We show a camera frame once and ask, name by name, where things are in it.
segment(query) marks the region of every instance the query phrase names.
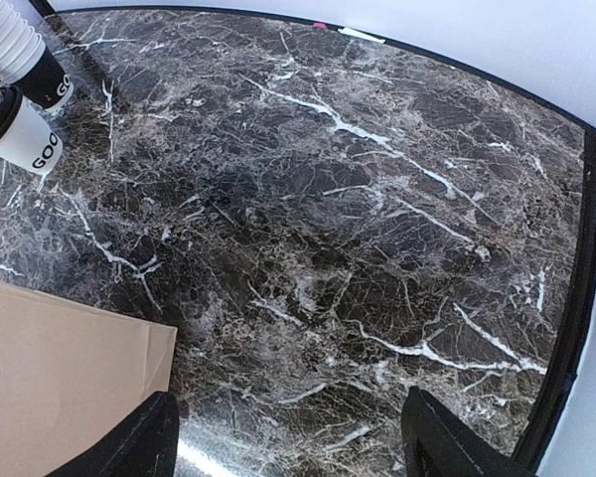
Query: white cup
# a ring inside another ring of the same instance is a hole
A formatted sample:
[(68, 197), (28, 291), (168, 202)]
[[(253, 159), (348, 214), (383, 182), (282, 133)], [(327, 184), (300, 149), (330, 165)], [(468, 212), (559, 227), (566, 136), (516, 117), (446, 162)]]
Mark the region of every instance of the white cup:
[(47, 175), (62, 156), (62, 139), (16, 87), (0, 88), (0, 157), (29, 172)]
[(74, 91), (42, 37), (5, 0), (0, 0), (0, 80), (20, 87), (46, 110), (62, 107)]

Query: dark marble countertop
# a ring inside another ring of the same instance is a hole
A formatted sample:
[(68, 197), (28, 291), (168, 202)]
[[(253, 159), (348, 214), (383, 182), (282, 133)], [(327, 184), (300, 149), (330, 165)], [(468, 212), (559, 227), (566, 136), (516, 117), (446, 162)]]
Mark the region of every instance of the dark marble countertop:
[(304, 25), (51, 25), (66, 150), (44, 184), (0, 160), (0, 279), (179, 328), (178, 475), (403, 475), (413, 385), (512, 451), (571, 271), (579, 127)]

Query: disposable cup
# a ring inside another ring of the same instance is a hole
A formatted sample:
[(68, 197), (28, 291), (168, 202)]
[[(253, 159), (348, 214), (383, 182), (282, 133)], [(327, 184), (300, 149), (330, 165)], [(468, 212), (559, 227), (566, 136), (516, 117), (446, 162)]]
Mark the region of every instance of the disposable cup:
[(7, 4), (0, 12), (0, 52), (3, 49), (11, 48), (15, 38), (27, 26), (20, 15), (13, 10), (13, 7)]
[(0, 157), (46, 175), (62, 156), (62, 139), (16, 87), (0, 88)]
[(49, 111), (66, 104), (74, 90), (71, 79), (46, 47), (35, 65), (21, 79), (13, 81), (13, 85)]
[(25, 50), (18, 56), (10, 65), (12, 73), (3, 77), (3, 82), (13, 84), (21, 80), (40, 60), (44, 54), (45, 45), (39, 33), (36, 33), (34, 38), (27, 44)]
[(33, 28), (25, 28), (20, 31), (20, 35), (16, 38), (10, 38), (12, 43), (10, 43), (9, 48), (2, 49), (2, 55), (0, 55), (0, 65), (10, 65), (11, 68), (14, 62), (18, 61), (20, 54), (27, 48), (29, 42), (33, 40), (33, 36), (35, 35), (35, 31)]

